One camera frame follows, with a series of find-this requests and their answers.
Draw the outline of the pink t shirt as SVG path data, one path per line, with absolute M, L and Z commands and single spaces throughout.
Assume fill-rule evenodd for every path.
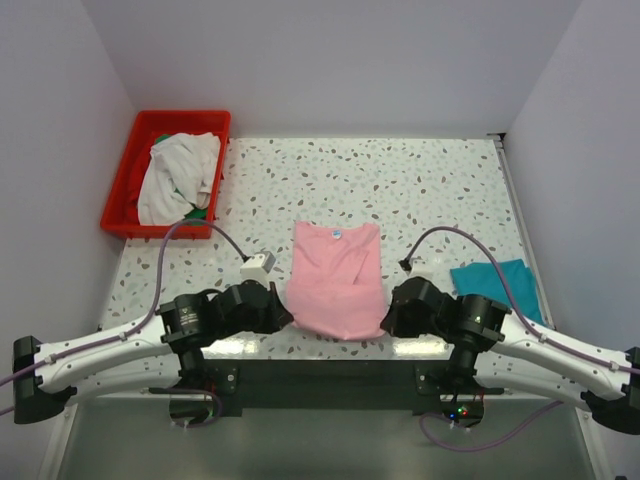
M 299 329 L 343 341 L 382 336 L 387 301 L 379 227 L 296 223 L 285 300 Z

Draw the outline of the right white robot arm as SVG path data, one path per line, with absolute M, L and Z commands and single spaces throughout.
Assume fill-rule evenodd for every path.
M 516 390 L 571 404 L 609 430 L 639 432 L 638 348 L 589 345 L 481 295 L 454 298 L 422 277 L 394 288 L 381 327 L 397 338 L 438 338 L 448 357 L 425 378 L 442 394 Z

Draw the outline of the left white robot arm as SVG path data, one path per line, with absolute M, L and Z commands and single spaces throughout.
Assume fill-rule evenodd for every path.
M 239 333 L 273 334 L 293 316 L 275 285 L 246 280 L 183 294 L 140 319 L 86 337 L 13 345 L 10 413 L 18 425 L 51 419 L 84 398 L 140 388 L 210 394 L 203 350 Z

